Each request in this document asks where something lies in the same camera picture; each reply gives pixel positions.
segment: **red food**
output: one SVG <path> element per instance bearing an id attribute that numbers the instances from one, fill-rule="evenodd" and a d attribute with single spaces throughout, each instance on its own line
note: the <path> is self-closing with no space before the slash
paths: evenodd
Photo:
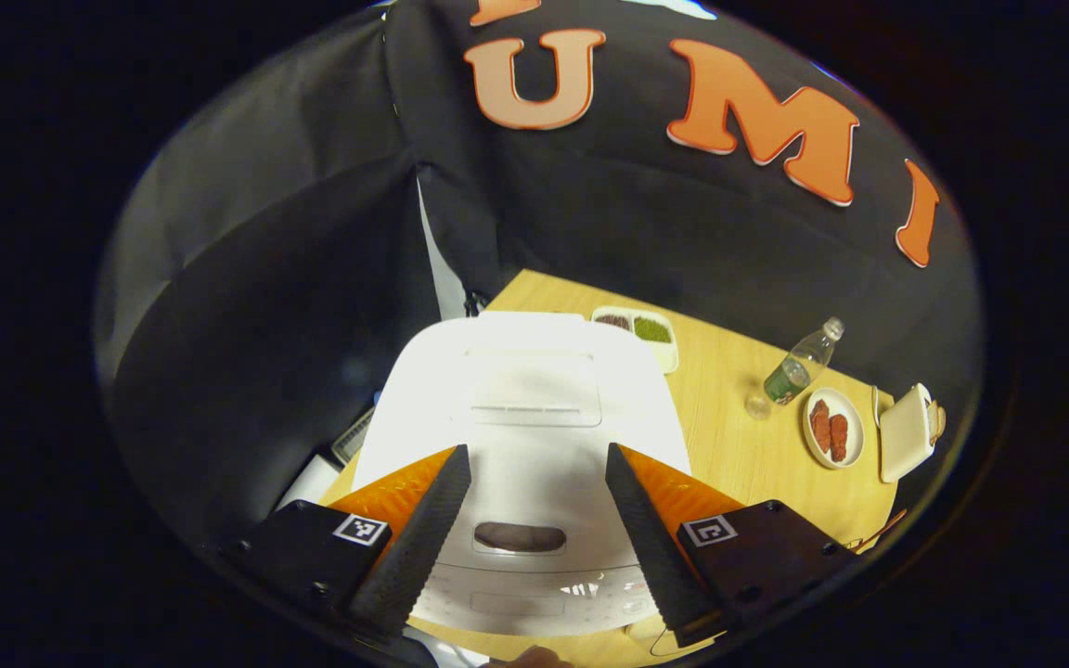
<path id="1" fill-rule="evenodd" d="M 833 415 L 832 423 L 832 461 L 843 461 L 848 456 L 848 418 Z"/>
<path id="2" fill-rule="evenodd" d="M 819 444 L 820 451 L 827 452 L 832 447 L 832 423 L 827 419 L 827 404 L 820 399 L 815 402 L 815 411 L 811 413 L 811 432 L 815 432 L 815 442 Z"/>

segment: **plastic water bottle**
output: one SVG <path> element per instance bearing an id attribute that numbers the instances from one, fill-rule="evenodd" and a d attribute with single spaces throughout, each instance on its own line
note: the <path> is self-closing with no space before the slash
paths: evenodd
<path id="1" fill-rule="evenodd" d="M 839 317 L 827 319 L 818 331 L 808 333 L 791 348 L 786 359 L 746 399 L 745 409 L 754 418 L 766 418 L 770 403 L 787 405 L 810 386 L 819 373 L 832 361 L 836 342 L 843 337 L 843 322 Z"/>

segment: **wooden tabletop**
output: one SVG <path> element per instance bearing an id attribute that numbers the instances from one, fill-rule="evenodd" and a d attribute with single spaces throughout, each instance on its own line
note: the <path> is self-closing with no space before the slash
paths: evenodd
<path id="1" fill-rule="evenodd" d="M 679 368 L 666 376 L 666 384 L 683 428 L 695 478 L 746 504 L 780 499 L 841 543 L 868 538 L 883 527 L 894 508 L 897 484 L 880 479 L 872 385 L 831 368 L 816 377 L 811 389 L 835 388 L 842 392 L 865 425 L 864 452 L 856 464 L 843 469 L 824 468 L 807 451 L 803 439 L 802 407 L 809 390 L 787 406 L 773 407 L 763 421 L 745 411 L 748 392 L 785 358 L 781 348 L 682 313 L 534 270 L 518 274 L 489 304 L 489 310 L 580 313 L 590 319 L 593 310 L 602 306 L 652 310 L 670 319 L 679 345 Z M 894 405 L 889 394 L 880 392 L 879 398 L 880 410 Z M 356 464 L 354 456 L 321 503 L 334 502 L 348 493 Z M 412 625 L 467 650 L 505 659 L 515 657 L 531 643 L 542 643 L 577 668 L 662 664 L 680 655 L 669 635 L 657 638 L 663 627 L 661 619 L 626 630 L 566 638 L 479 634 L 415 618 Z M 657 646 L 650 654 L 655 641 Z"/>

